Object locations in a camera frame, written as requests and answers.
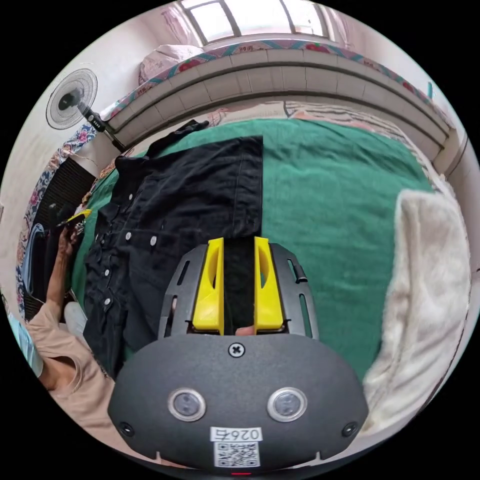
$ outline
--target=fan guard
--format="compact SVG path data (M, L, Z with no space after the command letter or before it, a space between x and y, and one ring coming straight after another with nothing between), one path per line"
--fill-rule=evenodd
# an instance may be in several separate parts
M48 99L48 124L56 130L66 130L77 124L84 118L84 109L93 105L97 86L97 76L88 68L81 68L67 75Z

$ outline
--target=blue cloth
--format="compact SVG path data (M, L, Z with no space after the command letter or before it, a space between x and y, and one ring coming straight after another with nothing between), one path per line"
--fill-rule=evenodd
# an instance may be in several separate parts
M8 315L8 321L10 323L13 336L15 337L18 346L20 347L25 360L30 365L33 373L37 378L42 374L44 368L44 361L35 347L34 341L30 336L25 326L20 323L11 313Z
M23 279L23 285L25 285L26 291L29 295L33 295L34 282L32 275L32 250L34 248L35 239L38 236L44 236L44 228L40 223L36 223L30 232L28 243L26 244L25 256L23 257L23 264L21 266L21 277Z

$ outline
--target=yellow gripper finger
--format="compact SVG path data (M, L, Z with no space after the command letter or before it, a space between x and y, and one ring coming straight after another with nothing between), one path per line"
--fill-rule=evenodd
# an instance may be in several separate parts
M283 323L282 304L269 240L255 237L255 334L257 331L280 330Z
M198 285L193 328L224 334L224 239L208 242Z

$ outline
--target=beige shirt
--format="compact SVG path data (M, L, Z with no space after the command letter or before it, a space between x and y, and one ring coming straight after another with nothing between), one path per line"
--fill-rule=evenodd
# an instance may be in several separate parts
M107 413L114 381L102 371L92 352L74 335L59 328L60 309L44 304L26 326L42 357L68 357L76 367L76 375L67 387L51 391L60 407L87 433L100 442L149 462L152 460L133 451L114 427Z

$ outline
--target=label sticker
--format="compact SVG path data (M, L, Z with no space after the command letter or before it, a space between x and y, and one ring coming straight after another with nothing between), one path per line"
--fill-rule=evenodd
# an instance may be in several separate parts
M260 466L259 442L262 429L210 427L215 467L254 468Z
M257 441L215 441L213 442L213 458L216 467L259 467L259 443Z
M218 426L210 427L211 442L261 442L262 429L255 428L220 428Z

